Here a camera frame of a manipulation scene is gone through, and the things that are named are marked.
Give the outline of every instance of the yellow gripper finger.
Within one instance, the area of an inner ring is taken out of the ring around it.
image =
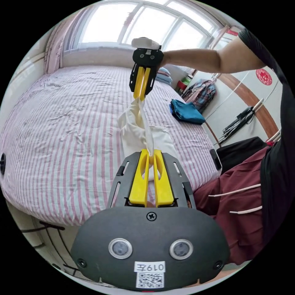
[[[174,197],[165,168],[163,156],[160,150],[154,150],[154,182],[156,207],[172,205],[174,202]]]
[[[131,204],[147,206],[148,192],[148,171],[149,171],[149,153],[144,149],[141,151],[135,172],[129,201]]]
[[[144,82],[142,84],[142,88],[141,88],[141,92],[140,92],[140,100],[144,101],[145,99],[145,90],[147,88],[147,84],[148,84],[148,77],[150,75],[151,69],[150,68],[146,68],[145,73],[144,73]]]
[[[139,67],[138,72],[137,72],[136,82],[135,82],[135,89],[134,89],[134,93],[133,93],[134,99],[136,99],[140,96],[140,90],[141,90],[143,78],[144,78],[144,68]]]

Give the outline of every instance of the window frame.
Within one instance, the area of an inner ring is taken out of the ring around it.
[[[173,34],[177,31],[177,29],[179,28],[179,26],[185,21],[188,22],[189,25],[192,25],[192,27],[194,29],[196,29],[197,31],[199,31],[202,35],[203,35],[203,40],[200,44],[201,49],[207,48],[209,43],[212,41],[213,39],[213,34],[222,28],[222,25],[219,23],[218,20],[216,20],[216,22],[214,22],[213,20],[211,20],[208,16],[206,16],[204,13],[202,13],[201,11],[198,11],[197,9],[195,9],[195,12],[198,13],[202,18],[204,18],[206,21],[208,21],[213,29],[209,32],[207,30],[205,30],[200,24],[198,24],[197,22],[195,22],[194,20],[190,19],[188,16],[182,14],[181,12],[178,12],[172,8],[167,7],[166,5],[169,4],[170,2],[179,2],[179,4],[186,6],[190,9],[193,9],[192,6],[186,5],[185,2],[181,2],[178,0],[167,0],[165,2],[165,4],[158,4],[158,3],[154,3],[154,2],[149,2],[149,1],[144,1],[144,0],[104,0],[104,1],[100,1],[94,5],[92,5],[87,11],[86,13],[82,16],[82,18],[76,22],[76,24],[74,24],[75,28],[71,30],[71,32],[76,32],[75,35],[73,36],[73,34],[70,32],[66,38],[66,44],[68,44],[68,46],[65,48],[65,52],[67,51],[71,51],[71,50],[79,50],[79,49],[87,49],[87,48],[99,48],[99,47],[116,47],[116,48],[125,48],[125,49],[134,49],[132,48],[131,45],[123,43],[123,41],[125,41],[125,34],[130,26],[130,24],[128,25],[124,25],[121,29],[121,32],[118,36],[117,42],[88,42],[88,43],[82,43],[82,39],[83,36],[85,34],[85,31],[87,29],[87,26],[91,20],[91,18],[93,17],[93,15],[95,14],[96,10],[102,6],[102,5],[108,5],[108,4],[112,4],[112,3],[134,3],[136,4],[135,8],[133,9],[133,11],[129,14],[129,18],[133,19],[136,14],[138,13],[138,11],[142,8],[142,7],[150,7],[153,9],[159,9],[161,11],[163,11],[163,8],[165,8],[165,12],[168,14],[171,14],[173,16],[176,17],[176,21],[173,23],[173,25],[171,26],[170,30],[167,32],[166,36],[164,37],[164,41],[161,44],[162,45],[162,50],[165,51],[165,48],[167,47],[167,44],[169,43],[169,41],[171,40]]]

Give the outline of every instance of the black shirt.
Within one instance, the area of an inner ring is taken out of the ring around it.
[[[263,234],[267,243],[284,220],[295,196],[295,98],[283,71],[266,47],[246,29],[238,37],[276,73],[283,86],[281,140],[267,150],[260,168]]]

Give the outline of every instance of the striped bed sheet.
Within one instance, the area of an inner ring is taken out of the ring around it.
[[[39,220],[81,225],[105,209],[112,181],[124,160],[119,115],[133,100],[131,69],[79,66],[42,76],[22,95],[0,136],[6,154],[0,184],[5,198]],[[170,113],[180,96],[155,81],[146,97],[149,124],[169,130],[193,190],[220,176],[202,126]],[[154,203],[150,183],[148,199]]]

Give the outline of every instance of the white cloth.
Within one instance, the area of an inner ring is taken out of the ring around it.
[[[139,98],[135,99],[119,117],[118,126],[125,157],[142,149],[147,149],[150,156],[153,156],[154,149],[157,149],[178,158],[168,131],[163,127],[148,125],[144,114],[144,102]],[[154,180],[153,167],[150,167],[148,179]]]

